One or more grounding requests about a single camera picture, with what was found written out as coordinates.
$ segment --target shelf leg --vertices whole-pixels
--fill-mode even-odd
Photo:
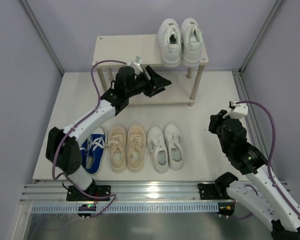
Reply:
[[[109,68],[107,68],[106,70],[107,70],[107,72],[108,72],[109,81],[113,81],[113,80],[114,80],[114,76],[112,75],[112,70],[111,70],[111,68],[109,67]]]
[[[191,78],[191,75],[192,75],[192,71],[193,71],[193,70],[194,70],[193,67],[189,67],[189,68],[188,68],[188,73],[186,74],[186,77],[187,77],[188,79]]]
[[[98,73],[98,76],[99,76],[99,79],[100,79],[100,82],[101,82],[103,90],[107,91],[108,87],[107,87],[107,83],[106,83],[106,80],[105,80],[105,75],[102,72],[102,69],[101,68],[97,68],[96,71]]]
[[[204,72],[204,69],[205,69],[205,66],[199,66],[199,68],[198,68],[198,72],[196,73],[196,76],[195,76],[195,81],[194,81],[192,93],[190,96],[190,100],[196,99],[198,87],[199,87],[201,76],[202,76],[202,73]]]

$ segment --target metal beam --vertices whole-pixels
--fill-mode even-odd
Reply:
[[[277,18],[278,14],[280,13],[282,7],[286,3],[287,0],[276,0],[271,11],[269,12],[268,16],[266,17],[258,35],[256,36],[248,54],[246,55],[242,67],[240,69],[240,74],[242,75],[245,70],[247,69],[247,66],[251,62],[252,58],[256,54],[258,48],[264,41],[267,33],[269,32],[270,28],[272,27],[275,19]]]
[[[54,50],[52,49],[44,31],[42,30],[34,12],[32,11],[30,5],[28,4],[27,0],[19,0],[19,3],[21,4],[22,8],[24,9],[26,15],[30,19],[35,31],[38,33],[43,45],[45,46],[46,50],[48,51],[49,55],[51,56],[55,66],[58,68],[60,74],[63,76],[65,74],[65,71],[59,62],[57,55],[55,54]]]

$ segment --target white sneaker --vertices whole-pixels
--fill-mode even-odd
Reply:
[[[193,18],[187,18],[181,25],[183,42],[182,62],[188,68],[198,67],[203,48],[203,37],[199,25]]]
[[[133,124],[128,130],[127,164],[133,173],[138,173],[144,166],[146,132],[140,124]]]
[[[148,148],[152,153],[154,169],[163,174],[169,169],[168,153],[165,144],[164,134],[158,127],[149,130],[147,136]]]
[[[111,168],[116,173],[122,173],[127,168],[126,141],[127,134],[122,125],[115,125],[110,129],[106,146],[110,147]]]
[[[180,145],[181,135],[179,129],[175,125],[169,124],[165,127],[164,138],[168,147],[170,168],[180,170],[184,165],[184,159]]]
[[[157,34],[161,61],[166,68],[175,68],[180,64],[181,32],[177,22],[171,18],[163,21]]]

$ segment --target gray wall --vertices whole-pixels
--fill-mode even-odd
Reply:
[[[244,73],[251,100],[273,114],[277,144],[274,167],[300,203],[300,0],[287,1]],[[270,122],[257,118],[270,146]]]
[[[97,36],[156,34],[162,21],[197,20],[206,69],[240,68],[275,0],[28,0],[66,72],[90,71]]]
[[[16,0],[0,1],[0,240],[11,237],[61,75]]]

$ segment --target beige shoe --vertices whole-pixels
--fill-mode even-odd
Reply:
[[[129,128],[127,163],[129,169],[134,173],[140,172],[144,166],[146,139],[146,132],[140,124],[133,124]]]
[[[110,162],[112,170],[122,173],[126,170],[126,130],[122,125],[113,126],[108,134],[107,146],[110,147]]]

